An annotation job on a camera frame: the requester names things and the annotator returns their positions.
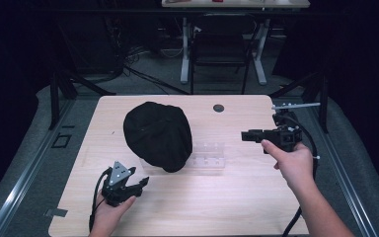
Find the tape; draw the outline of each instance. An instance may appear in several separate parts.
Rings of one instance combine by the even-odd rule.
[[[47,217],[53,217],[53,216],[60,216],[60,217],[65,217],[66,216],[66,213],[67,213],[67,210],[64,210],[64,209],[48,209],[44,216],[47,216]]]

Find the tabletop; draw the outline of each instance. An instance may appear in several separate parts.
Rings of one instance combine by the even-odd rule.
[[[185,8],[308,8],[308,0],[162,0],[163,7]]]
[[[224,165],[185,166],[166,173],[144,165],[127,146],[122,124],[133,108],[152,101],[183,109],[193,144],[220,144]],[[223,107],[216,112],[216,105]],[[241,131],[273,129],[268,96],[108,96],[96,107],[54,216],[51,236],[87,236],[95,185],[119,161],[136,167],[127,185],[149,184],[123,216],[114,236],[280,235],[298,208],[275,161]],[[290,232],[307,234],[300,218]]]

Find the person's right hand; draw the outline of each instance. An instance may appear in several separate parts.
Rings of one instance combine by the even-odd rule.
[[[261,145],[276,160],[274,168],[281,171],[291,190],[314,184],[313,156],[303,143],[297,143],[292,152],[285,152],[265,139]]]

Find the black fabric bag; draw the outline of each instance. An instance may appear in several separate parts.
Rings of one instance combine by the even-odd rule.
[[[181,170],[192,154],[190,124],[181,108],[146,102],[125,116],[123,131],[138,157],[167,172]]]

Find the wrist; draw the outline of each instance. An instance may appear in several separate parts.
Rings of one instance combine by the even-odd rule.
[[[89,237],[101,237],[101,236],[111,236],[111,232],[109,232],[108,228],[104,228],[103,226],[94,225],[91,233],[89,233]]]
[[[313,179],[301,181],[297,184],[289,185],[290,189],[294,192],[297,198],[302,198],[318,190],[316,183]]]

